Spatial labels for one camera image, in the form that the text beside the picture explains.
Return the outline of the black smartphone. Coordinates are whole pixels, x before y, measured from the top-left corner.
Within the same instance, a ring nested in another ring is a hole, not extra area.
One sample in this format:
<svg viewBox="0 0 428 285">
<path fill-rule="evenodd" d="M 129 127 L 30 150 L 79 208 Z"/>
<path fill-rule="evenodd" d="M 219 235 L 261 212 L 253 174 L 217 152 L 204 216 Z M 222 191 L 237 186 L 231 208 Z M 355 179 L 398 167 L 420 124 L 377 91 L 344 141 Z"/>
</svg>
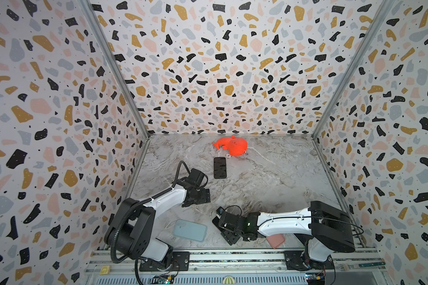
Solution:
<svg viewBox="0 0 428 285">
<path fill-rule="evenodd" d="M 221 232 L 221 236 L 225 239 L 225 241 L 230 245 L 233 246 L 235 245 L 239 240 L 240 240 L 240 236 L 237 235 L 234 232 L 228 231 L 226 229 L 223 229 L 219 226 L 219 218 L 215 217 L 212 220 L 212 223 L 214 224 L 214 226 Z"/>
</svg>

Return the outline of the black phone case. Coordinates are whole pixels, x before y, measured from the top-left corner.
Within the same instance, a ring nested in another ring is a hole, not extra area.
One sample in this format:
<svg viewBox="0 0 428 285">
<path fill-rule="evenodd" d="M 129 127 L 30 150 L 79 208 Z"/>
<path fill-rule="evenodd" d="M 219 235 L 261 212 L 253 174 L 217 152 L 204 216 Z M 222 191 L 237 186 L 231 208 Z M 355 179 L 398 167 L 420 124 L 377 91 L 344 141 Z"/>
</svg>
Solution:
<svg viewBox="0 0 428 285">
<path fill-rule="evenodd" d="M 225 157 L 214 158 L 214 178 L 215 179 L 227 178 L 227 159 Z"/>
</svg>

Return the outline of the light blue phone case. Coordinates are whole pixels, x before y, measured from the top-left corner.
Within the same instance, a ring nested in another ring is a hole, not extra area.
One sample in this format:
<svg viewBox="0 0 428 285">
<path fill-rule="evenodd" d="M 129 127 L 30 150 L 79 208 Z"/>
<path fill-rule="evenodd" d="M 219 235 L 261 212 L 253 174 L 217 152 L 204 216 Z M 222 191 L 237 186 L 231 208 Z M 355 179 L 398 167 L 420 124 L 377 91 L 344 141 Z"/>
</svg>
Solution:
<svg viewBox="0 0 428 285">
<path fill-rule="evenodd" d="M 179 219 L 175 224 L 173 235 L 191 241 L 203 242 L 207 231 L 208 227 L 204 224 Z"/>
</svg>

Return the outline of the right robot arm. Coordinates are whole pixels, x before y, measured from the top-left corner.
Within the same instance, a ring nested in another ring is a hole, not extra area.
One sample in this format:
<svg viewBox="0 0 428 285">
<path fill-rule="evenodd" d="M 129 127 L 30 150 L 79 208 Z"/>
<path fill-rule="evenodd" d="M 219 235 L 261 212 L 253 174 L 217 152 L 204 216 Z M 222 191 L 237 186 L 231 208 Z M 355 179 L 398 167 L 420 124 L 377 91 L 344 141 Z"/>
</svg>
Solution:
<svg viewBox="0 0 428 285">
<path fill-rule="evenodd" d="M 285 254 L 289 270 L 322 269 L 334 252 L 355 252 L 352 224 L 348 214 L 321 201 L 308 208 L 287 213 L 254 212 L 247 216 L 229 213 L 220 207 L 213 224 L 229 245 L 274 235 L 304 235 L 304 250 Z"/>
</svg>

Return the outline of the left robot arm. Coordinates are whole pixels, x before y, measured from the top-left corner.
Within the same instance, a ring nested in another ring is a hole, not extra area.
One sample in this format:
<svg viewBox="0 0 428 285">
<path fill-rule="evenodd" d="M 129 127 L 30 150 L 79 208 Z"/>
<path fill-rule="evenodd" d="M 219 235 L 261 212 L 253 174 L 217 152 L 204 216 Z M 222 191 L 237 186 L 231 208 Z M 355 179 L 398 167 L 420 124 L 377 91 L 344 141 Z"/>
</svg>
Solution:
<svg viewBox="0 0 428 285">
<path fill-rule="evenodd" d="M 105 234 L 111 261 L 118 264 L 126 259 L 151 260 L 162 268 L 169 267 L 173 247 L 152 237 L 155 219 L 175 206 L 210 203 L 207 182 L 206 174 L 192 169 L 187 177 L 177 178 L 171 187 L 153 197 L 125 199 Z"/>
</svg>

